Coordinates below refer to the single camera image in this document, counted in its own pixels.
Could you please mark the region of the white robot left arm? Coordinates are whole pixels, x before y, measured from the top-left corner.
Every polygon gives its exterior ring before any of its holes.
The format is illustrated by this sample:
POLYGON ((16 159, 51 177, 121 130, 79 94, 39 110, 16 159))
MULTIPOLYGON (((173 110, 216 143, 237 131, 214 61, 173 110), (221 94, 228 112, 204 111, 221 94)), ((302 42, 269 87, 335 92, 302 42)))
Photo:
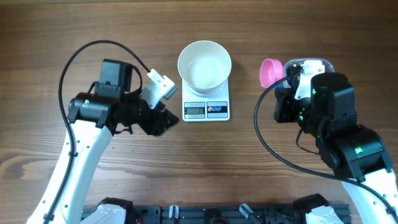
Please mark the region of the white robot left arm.
POLYGON ((80 223, 96 167, 117 125, 129 131, 138 124, 146 134, 160 136, 179 121, 160 102, 169 97, 148 89, 140 95, 77 94, 65 116, 67 135, 60 157, 28 223, 80 223))

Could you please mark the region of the pink scoop with blue handle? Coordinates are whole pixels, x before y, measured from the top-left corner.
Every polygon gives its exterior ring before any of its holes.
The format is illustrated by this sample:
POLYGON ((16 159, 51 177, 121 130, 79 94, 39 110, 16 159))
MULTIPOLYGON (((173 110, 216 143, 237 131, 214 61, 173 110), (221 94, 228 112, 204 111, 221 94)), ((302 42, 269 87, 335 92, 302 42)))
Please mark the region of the pink scoop with blue handle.
POLYGON ((284 77, 284 66, 277 59, 265 59, 259 70, 259 81, 263 88, 269 88, 284 77))

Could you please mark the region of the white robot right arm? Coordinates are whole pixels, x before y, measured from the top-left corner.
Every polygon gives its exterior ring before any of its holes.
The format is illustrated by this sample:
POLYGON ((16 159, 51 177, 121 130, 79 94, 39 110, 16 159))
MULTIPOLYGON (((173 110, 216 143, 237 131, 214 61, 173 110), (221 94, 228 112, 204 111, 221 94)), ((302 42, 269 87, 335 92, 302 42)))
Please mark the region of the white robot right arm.
POLYGON ((344 74, 315 75, 310 96, 295 99, 296 89, 277 88, 274 118, 298 123, 315 138, 322 161, 342 179, 364 223, 395 223, 397 184, 392 159, 372 129, 357 123, 354 86, 344 74))

